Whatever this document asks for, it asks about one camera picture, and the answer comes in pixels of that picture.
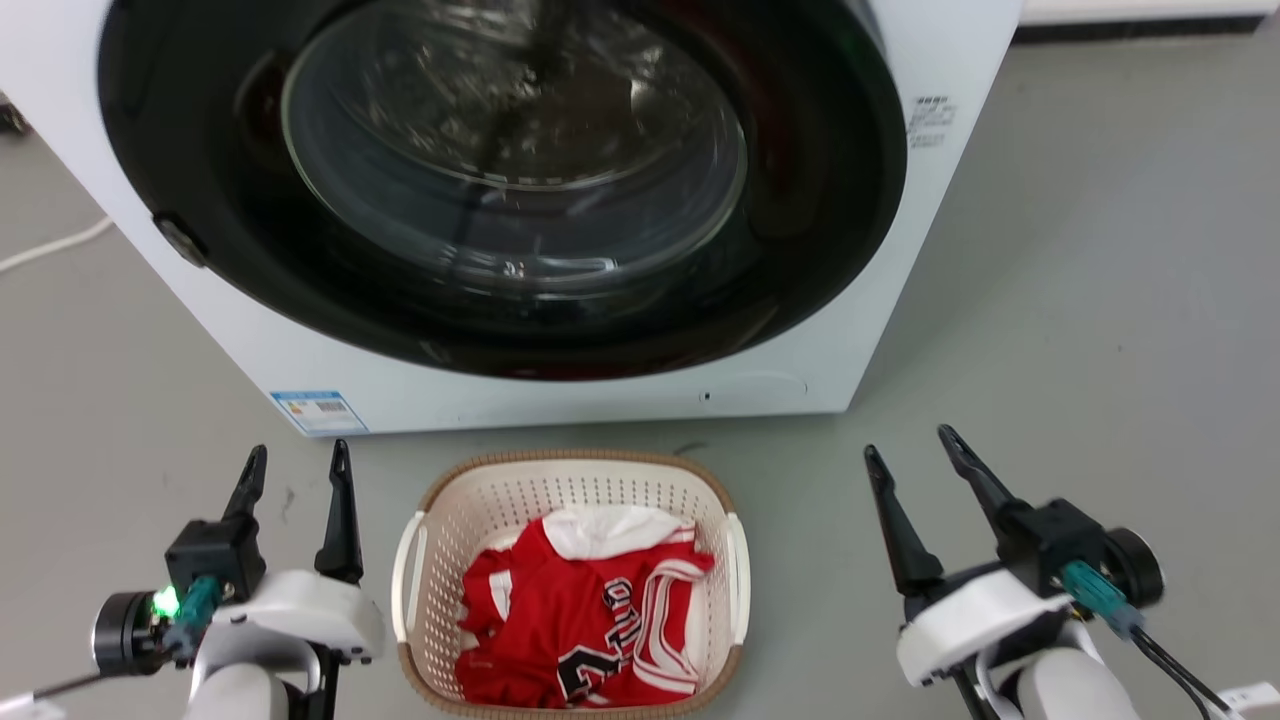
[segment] white cable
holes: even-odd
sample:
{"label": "white cable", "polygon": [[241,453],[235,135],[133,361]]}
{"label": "white cable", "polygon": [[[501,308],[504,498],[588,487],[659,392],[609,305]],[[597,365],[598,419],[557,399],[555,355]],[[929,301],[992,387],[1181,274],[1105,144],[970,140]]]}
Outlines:
{"label": "white cable", "polygon": [[27,263],[31,263],[32,260],[38,260],[45,255],[52,255],[54,252],[60,252],[63,250],[67,250],[68,247],[76,247],[77,245],[83,245],[106,232],[106,229],[110,228],[111,224],[113,224],[111,218],[102,218],[87,231],[78,232],[70,237],[64,237],[61,240],[47,242],[45,245],[41,245],[40,247],[32,247],[31,250],[19,252],[13,258],[9,258],[8,260],[0,260],[0,273],[12,270],[18,265],[26,265]]}

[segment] basket handle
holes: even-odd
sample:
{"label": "basket handle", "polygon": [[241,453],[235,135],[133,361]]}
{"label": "basket handle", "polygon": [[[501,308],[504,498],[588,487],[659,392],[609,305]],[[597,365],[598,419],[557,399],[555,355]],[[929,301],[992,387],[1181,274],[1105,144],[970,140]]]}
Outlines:
{"label": "basket handle", "polygon": [[728,611],[733,644],[746,639],[746,626],[751,620],[751,553],[746,550],[746,533],[737,512],[726,515],[728,542]]}
{"label": "basket handle", "polygon": [[[413,625],[417,616],[417,591],[421,585],[422,579],[422,560],[426,555],[426,528],[422,527],[422,518],[425,512],[419,510],[410,518],[408,524],[404,525],[404,533],[401,536],[399,546],[396,547],[396,564],[392,566],[392,632],[396,633],[397,643],[408,642],[408,632],[406,630],[406,618],[408,618],[408,626]],[[408,596],[408,615],[404,614],[404,570],[408,565],[408,551],[410,547],[417,544],[417,557],[413,562],[413,587],[410,588]]]}

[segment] door glass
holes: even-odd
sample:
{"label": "door glass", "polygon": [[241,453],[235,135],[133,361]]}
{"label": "door glass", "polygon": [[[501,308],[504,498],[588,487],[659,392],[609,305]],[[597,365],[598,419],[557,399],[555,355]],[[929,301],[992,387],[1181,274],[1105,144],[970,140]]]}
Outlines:
{"label": "door glass", "polygon": [[671,270],[746,177],[712,76],[599,0],[389,0],[326,28],[284,90],[312,192],[424,282],[581,300]]}

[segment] green led light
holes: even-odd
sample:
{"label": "green led light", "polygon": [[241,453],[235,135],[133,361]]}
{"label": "green led light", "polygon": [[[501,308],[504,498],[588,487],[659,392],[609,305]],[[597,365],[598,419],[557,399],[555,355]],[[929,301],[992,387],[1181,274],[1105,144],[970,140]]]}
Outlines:
{"label": "green led light", "polygon": [[151,611],[161,618],[178,615],[178,591],[173,585],[151,596]]}

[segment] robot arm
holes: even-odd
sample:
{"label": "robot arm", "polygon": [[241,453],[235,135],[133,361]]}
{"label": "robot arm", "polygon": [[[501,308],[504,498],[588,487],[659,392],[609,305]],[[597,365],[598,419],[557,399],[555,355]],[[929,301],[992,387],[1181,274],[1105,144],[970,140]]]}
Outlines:
{"label": "robot arm", "polygon": [[[106,600],[93,623],[96,675],[0,701],[0,717],[38,716],[32,711],[46,698],[152,675],[173,662],[192,670],[187,720],[332,720],[340,667],[372,662],[385,639],[381,612],[360,589],[347,443],[334,443],[333,497],[315,570],[266,571],[253,518],[265,475],[266,448],[259,446],[221,519],[189,521],[165,551],[173,584]],[[284,673],[306,680],[287,683]]]}
{"label": "robot arm", "polygon": [[1239,719],[1142,629],[1138,610],[1158,602],[1165,583],[1138,534],[1105,530],[1065,500],[1033,507],[1009,492],[952,428],[941,425],[938,437],[996,536],[998,560],[946,575],[899,503],[879,452],[867,447],[884,546],[904,598],[897,659],[910,684],[955,682],[977,720],[1135,720],[1085,628],[1097,614],[1170,674],[1206,720],[1211,711]]}

